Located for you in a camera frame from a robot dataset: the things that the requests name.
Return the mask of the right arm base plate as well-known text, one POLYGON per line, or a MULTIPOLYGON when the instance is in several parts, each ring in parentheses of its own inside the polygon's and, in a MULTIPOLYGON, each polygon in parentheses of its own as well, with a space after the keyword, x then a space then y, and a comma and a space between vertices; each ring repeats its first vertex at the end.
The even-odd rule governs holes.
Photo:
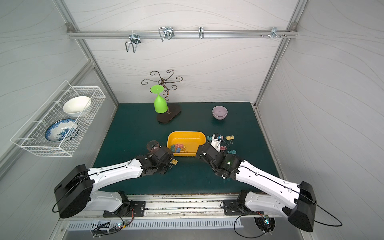
POLYGON ((240 215, 256 215, 262 216, 265 214, 263 211, 251 211, 245 205, 238 205, 236 200, 223 200, 220 207, 224 210, 225 216, 240 216, 240 215))

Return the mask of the yellow binder clip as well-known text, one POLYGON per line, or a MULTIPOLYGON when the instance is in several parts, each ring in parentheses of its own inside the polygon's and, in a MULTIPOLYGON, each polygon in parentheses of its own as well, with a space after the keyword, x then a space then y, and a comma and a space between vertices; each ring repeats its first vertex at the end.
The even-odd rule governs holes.
POLYGON ((234 136, 226 136, 226 140, 232 145, 234 143, 234 136))
POLYGON ((176 159, 171 160, 170 165, 169 165, 169 169, 172 169, 172 167, 175 166, 177 163, 178 163, 178 161, 176 159))

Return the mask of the yellow plastic storage box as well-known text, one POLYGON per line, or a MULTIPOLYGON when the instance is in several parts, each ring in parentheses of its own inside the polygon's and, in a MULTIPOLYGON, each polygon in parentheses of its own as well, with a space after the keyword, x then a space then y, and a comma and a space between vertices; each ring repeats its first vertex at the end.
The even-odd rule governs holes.
POLYGON ((202 132, 175 131, 168 136, 167 148, 175 157, 195 157, 198 147, 205 142, 202 132))

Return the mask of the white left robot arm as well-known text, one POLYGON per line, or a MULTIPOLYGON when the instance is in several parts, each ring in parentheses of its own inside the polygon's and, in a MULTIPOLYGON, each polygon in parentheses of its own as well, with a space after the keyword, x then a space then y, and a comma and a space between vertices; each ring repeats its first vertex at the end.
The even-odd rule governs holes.
POLYGON ((55 187, 54 213, 67 219, 82 211, 104 211, 107 217, 126 217, 133 208, 123 191, 103 192, 109 185, 144 176, 165 174, 174 155, 166 147, 158 147, 153 153, 140 155, 124 163, 90 168, 74 167, 55 187))

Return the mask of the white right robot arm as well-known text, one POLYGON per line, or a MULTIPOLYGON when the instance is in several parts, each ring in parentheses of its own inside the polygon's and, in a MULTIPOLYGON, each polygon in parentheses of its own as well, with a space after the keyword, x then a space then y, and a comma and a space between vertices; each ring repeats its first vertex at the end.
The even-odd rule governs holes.
POLYGON ((217 151, 211 144, 200 145, 196 157, 209 164, 217 176, 248 184, 268 194, 264 198, 243 191, 237 199, 240 212, 275 213, 286 217, 296 228, 313 232, 317 200, 311 184, 277 178, 234 154, 217 151))

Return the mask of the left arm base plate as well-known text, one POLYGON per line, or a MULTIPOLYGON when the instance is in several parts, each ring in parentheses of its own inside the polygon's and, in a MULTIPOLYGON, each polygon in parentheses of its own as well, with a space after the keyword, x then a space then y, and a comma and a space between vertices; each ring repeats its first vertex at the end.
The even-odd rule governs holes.
POLYGON ((104 218, 139 218, 145 214, 146 202, 145 201, 130 201, 123 203, 116 211, 104 211, 104 218))

